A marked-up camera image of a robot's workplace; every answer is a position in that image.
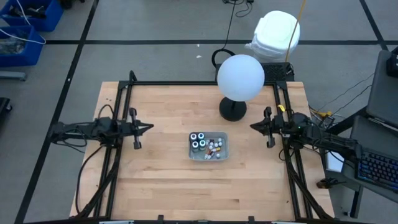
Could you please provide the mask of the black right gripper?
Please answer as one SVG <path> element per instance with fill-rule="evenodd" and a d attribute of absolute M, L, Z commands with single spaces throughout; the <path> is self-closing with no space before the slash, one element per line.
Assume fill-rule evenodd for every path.
<path fill-rule="evenodd" d="M 250 127 L 262 134 L 263 136 L 267 136 L 268 140 L 266 143 L 267 148 L 272 148 L 275 146 L 275 138 L 273 134 L 279 134 L 282 128 L 286 125 L 286 122 L 283 118 L 283 113 L 277 107 L 277 114 L 271 118 L 272 109 L 270 106 L 267 106 L 264 110 L 264 119 L 260 122 L 251 124 Z"/>

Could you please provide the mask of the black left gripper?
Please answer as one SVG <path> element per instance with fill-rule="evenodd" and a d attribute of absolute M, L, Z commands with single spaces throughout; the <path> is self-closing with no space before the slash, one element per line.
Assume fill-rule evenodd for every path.
<path fill-rule="evenodd" d="M 140 149 L 142 144 L 139 137 L 146 131 L 154 127 L 153 124 L 143 123 L 136 118 L 137 111 L 135 108 L 129 108 L 129 115 L 132 119 L 131 122 L 120 121 L 118 123 L 118 135 L 119 137 L 134 136 L 134 149 Z"/>

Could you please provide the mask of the clear plastic tray with batteries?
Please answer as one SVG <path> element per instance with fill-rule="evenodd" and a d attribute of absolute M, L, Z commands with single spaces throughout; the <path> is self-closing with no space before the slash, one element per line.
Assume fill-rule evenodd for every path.
<path fill-rule="evenodd" d="M 205 135 L 204 140 L 206 141 L 206 148 L 203 151 L 200 150 L 200 146 L 198 147 L 198 149 L 193 149 L 192 148 L 193 141 L 190 139 L 190 135 L 191 135 L 191 133 L 190 133 L 189 137 L 188 137 L 188 156 L 191 160 L 194 160 L 194 161 L 213 161 L 213 160 L 222 161 L 222 160 L 226 160 L 229 157 L 228 135 L 226 133 L 224 133 L 224 132 L 209 132 L 209 131 L 207 131 L 207 132 L 192 132 L 192 133 L 195 133 L 197 135 L 196 141 L 198 143 L 201 141 L 198 139 L 198 133 L 203 133 Z M 217 147 L 215 147 L 214 144 L 215 143 L 219 144 L 219 142 L 218 142 L 219 138 L 222 139 L 223 145 L 221 147 L 218 145 L 218 147 L 221 148 L 221 151 L 216 152 Z M 216 154 L 220 154 L 221 157 L 219 159 L 217 159 L 216 154 L 215 154 L 214 156 L 211 157 L 211 159 L 205 159 L 205 155 L 206 154 L 209 155 L 212 152 L 216 152 Z"/>

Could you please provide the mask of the white globe table lamp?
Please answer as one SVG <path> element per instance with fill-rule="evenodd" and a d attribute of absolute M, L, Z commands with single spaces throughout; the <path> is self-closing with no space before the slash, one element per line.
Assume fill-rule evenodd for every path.
<path fill-rule="evenodd" d="M 226 59 L 217 71 L 218 88 L 223 95 L 220 115 L 227 121 L 241 120 L 247 111 L 246 102 L 262 90 L 266 73 L 261 63 L 250 55 L 234 55 Z"/>

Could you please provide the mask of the black power adapter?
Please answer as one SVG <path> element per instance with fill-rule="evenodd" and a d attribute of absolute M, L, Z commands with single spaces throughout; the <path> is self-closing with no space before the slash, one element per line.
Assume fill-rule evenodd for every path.
<path fill-rule="evenodd" d="M 333 126 L 334 122 L 335 122 L 334 117 L 332 117 L 332 116 L 325 116 L 325 117 L 323 117 L 323 118 L 321 119 L 319 125 L 320 125 L 323 129 L 328 129 L 328 128 L 330 128 L 330 127 Z"/>

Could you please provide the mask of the white printed paper sheet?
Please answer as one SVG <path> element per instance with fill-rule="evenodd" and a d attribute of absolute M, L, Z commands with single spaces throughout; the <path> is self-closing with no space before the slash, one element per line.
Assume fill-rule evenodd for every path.
<path fill-rule="evenodd" d="M 332 172 L 341 172 L 344 159 L 337 152 L 326 153 L 326 170 Z"/>

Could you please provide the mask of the black workstation stand leg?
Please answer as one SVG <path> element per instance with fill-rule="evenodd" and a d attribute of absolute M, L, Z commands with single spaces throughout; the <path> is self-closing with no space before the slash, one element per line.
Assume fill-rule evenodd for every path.
<path fill-rule="evenodd" d="M 362 116 L 365 118 L 368 118 L 368 113 L 366 111 L 366 106 L 360 110 L 358 110 L 357 112 L 353 113 L 351 116 L 349 116 L 348 118 L 344 119 L 343 121 L 339 122 L 338 124 L 334 125 L 331 128 L 327 129 L 327 132 L 330 134 L 334 134 L 337 135 L 339 133 L 342 133 L 343 131 L 346 131 L 347 129 L 351 128 L 354 124 L 354 119 L 357 116 Z"/>

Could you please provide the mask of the grey workstation shelf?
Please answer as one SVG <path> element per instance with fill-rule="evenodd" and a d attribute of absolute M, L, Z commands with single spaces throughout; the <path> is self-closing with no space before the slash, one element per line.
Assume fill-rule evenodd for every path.
<path fill-rule="evenodd" d="M 398 157 L 398 131 L 394 131 L 379 123 L 357 117 L 351 130 L 350 138 L 357 140 L 363 150 L 371 150 Z M 377 185 L 355 178 L 357 165 L 344 165 L 343 175 L 353 182 L 398 203 L 398 194 Z"/>
<path fill-rule="evenodd" d="M 398 128 L 398 78 L 387 74 L 387 60 L 392 53 L 381 50 L 374 71 L 367 114 Z"/>

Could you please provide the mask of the black backlit keyboard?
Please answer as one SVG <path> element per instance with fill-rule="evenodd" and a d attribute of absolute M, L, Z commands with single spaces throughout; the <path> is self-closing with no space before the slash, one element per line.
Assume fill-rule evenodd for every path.
<path fill-rule="evenodd" d="M 398 157 L 363 150 L 358 158 L 355 178 L 398 194 Z"/>

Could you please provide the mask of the blue plastic storage crate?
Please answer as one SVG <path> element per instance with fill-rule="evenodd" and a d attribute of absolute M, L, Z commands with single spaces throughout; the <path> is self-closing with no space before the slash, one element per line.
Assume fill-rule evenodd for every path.
<path fill-rule="evenodd" d="M 0 67 L 35 65 L 44 44 L 32 26 L 0 27 Z"/>
<path fill-rule="evenodd" d="M 29 4 L 44 5 L 47 7 L 45 19 L 27 18 L 24 17 L 11 17 L 7 15 L 11 6 L 27 6 Z M 4 19 L 10 26 L 33 26 L 35 30 L 41 32 L 51 32 L 57 26 L 63 9 L 58 0 L 7 0 L 5 5 L 0 9 L 0 18 Z"/>

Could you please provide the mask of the grey metal bar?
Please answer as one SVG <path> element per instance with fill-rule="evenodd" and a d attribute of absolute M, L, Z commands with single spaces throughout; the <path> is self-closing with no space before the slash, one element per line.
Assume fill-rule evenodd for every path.
<path fill-rule="evenodd" d="M 24 72 L 0 71 L 0 79 L 26 81 L 27 75 Z"/>

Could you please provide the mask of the black electronic device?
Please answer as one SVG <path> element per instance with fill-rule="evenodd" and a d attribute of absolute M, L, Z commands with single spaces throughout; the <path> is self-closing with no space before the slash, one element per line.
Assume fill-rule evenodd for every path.
<path fill-rule="evenodd" d="M 391 57 L 386 61 L 386 72 L 388 76 L 398 78 L 398 46 L 391 52 Z"/>

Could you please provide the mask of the black robot parts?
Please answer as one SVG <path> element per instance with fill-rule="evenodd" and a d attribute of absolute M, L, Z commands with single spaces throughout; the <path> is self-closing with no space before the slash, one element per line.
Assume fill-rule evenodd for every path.
<path fill-rule="evenodd" d="M 47 7 L 44 5 L 35 5 L 29 4 L 27 6 L 11 6 L 7 12 L 8 16 L 11 17 L 24 17 L 27 18 L 37 18 L 37 19 L 45 19 L 47 16 L 45 15 Z"/>

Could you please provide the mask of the black aluminium table frame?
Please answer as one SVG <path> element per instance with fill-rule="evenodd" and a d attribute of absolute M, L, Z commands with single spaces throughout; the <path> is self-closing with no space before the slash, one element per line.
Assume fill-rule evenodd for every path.
<path fill-rule="evenodd" d="M 224 120 L 222 98 L 214 82 L 144 82 L 134 84 L 129 105 L 153 128 L 141 138 L 142 148 L 126 138 L 120 149 L 100 149 L 89 143 L 80 180 L 78 203 L 83 210 L 103 180 L 103 170 L 120 157 L 117 177 L 104 191 L 93 216 L 122 220 L 244 221 L 314 217 L 308 202 L 292 185 L 283 162 L 282 143 L 269 149 L 267 139 L 250 125 L 262 119 L 265 107 L 275 108 L 288 95 L 293 110 L 308 113 L 301 82 L 286 88 L 265 86 L 248 103 L 238 122 Z M 191 160 L 189 134 L 222 131 L 228 135 L 229 157 L 219 161 Z"/>

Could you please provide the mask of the black workstation post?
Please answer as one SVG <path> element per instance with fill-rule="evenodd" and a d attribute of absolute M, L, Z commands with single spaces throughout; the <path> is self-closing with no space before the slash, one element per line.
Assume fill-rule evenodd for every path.
<path fill-rule="evenodd" d="M 354 197 L 351 204 L 351 210 L 343 214 L 350 218 L 358 218 L 361 200 L 363 196 L 364 187 L 360 186 L 358 190 L 354 191 Z"/>

